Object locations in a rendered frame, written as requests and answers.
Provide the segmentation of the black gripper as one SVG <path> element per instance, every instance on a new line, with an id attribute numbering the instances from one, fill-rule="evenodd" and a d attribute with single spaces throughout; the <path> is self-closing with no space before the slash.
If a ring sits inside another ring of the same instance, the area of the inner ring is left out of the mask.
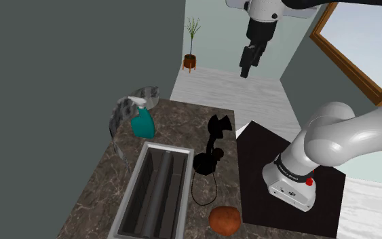
<path id="1" fill-rule="evenodd" d="M 251 66 L 257 67 L 259 60 L 263 55 L 267 42 L 273 38 L 277 22 L 259 22 L 249 19 L 246 32 L 247 38 L 250 40 L 249 46 L 245 46 L 240 60 L 241 73 L 243 78 L 248 77 Z"/>

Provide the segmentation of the potted plant on stand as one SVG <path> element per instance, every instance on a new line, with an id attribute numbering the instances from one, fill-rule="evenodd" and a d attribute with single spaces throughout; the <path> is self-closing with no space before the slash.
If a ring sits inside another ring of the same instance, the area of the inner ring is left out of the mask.
<path id="1" fill-rule="evenodd" d="M 198 32 L 201 28 L 199 18 L 187 18 L 187 24 L 185 25 L 185 28 L 190 36 L 190 48 L 189 53 L 184 55 L 182 69 L 188 68 L 190 73 L 192 69 L 196 70 L 197 59 L 196 56 L 193 54 L 193 40 L 196 32 Z"/>

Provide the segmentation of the dark robot stand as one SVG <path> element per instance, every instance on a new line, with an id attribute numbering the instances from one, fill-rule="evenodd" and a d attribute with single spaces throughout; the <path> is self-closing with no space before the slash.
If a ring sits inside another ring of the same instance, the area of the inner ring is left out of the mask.
<path id="1" fill-rule="evenodd" d="M 333 167 L 314 170 L 316 200 L 303 212 L 272 196 L 263 180 L 263 167 L 289 142 L 263 126 L 250 122 L 237 138 L 243 222 L 277 229 L 337 237 L 345 174 Z"/>

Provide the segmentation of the wooden framed window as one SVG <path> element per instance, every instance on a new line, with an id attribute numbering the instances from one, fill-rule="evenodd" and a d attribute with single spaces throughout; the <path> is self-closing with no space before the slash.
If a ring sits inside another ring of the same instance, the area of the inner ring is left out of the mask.
<path id="1" fill-rule="evenodd" d="M 310 38 L 374 105 L 382 105 L 382 6 L 330 3 Z"/>

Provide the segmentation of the teal spray bottle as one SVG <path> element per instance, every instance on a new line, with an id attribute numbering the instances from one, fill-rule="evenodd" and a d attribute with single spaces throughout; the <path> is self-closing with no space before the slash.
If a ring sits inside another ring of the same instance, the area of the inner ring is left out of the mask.
<path id="1" fill-rule="evenodd" d="M 136 106 L 138 115 L 131 120 L 132 131 L 140 138 L 152 139 L 155 136 L 155 124 L 151 114 L 146 108 L 147 101 L 135 96 L 128 97 Z"/>

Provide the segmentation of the grey rectangular sink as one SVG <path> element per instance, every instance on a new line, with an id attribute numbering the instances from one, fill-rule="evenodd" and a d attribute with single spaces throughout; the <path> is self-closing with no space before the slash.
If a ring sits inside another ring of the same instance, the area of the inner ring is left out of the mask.
<path id="1" fill-rule="evenodd" d="M 184 239 L 193 155 L 145 142 L 107 239 Z"/>

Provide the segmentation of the brown round potato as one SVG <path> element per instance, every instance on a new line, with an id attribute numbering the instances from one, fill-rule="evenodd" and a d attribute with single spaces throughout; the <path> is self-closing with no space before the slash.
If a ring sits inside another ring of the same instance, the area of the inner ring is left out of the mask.
<path id="1" fill-rule="evenodd" d="M 240 212 L 236 207 L 218 206 L 209 214 L 209 225 L 222 236 L 231 236 L 240 228 Z"/>

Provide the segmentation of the black corded telephone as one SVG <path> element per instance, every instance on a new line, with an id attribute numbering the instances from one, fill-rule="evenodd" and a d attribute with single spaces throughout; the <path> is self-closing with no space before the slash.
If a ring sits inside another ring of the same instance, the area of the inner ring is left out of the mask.
<path id="1" fill-rule="evenodd" d="M 224 137 L 224 130 L 233 130 L 231 121 L 227 115 L 221 119 L 219 119 L 217 115 L 213 115 L 209 119 L 207 127 L 210 136 L 206 145 L 206 150 L 205 152 L 197 154 L 193 158 L 194 173 L 191 182 L 191 196 L 193 201 L 199 206 L 207 206 L 216 200 L 218 190 L 214 173 L 216 171 L 216 165 L 218 161 L 224 156 L 225 153 L 221 148 L 215 147 L 214 143 L 217 139 L 222 139 Z M 203 176 L 208 176 L 211 174 L 213 176 L 216 194 L 214 198 L 208 203 L 200 204 L 193 195 L 193 181 L 196 174 L 201 174 Z"/>

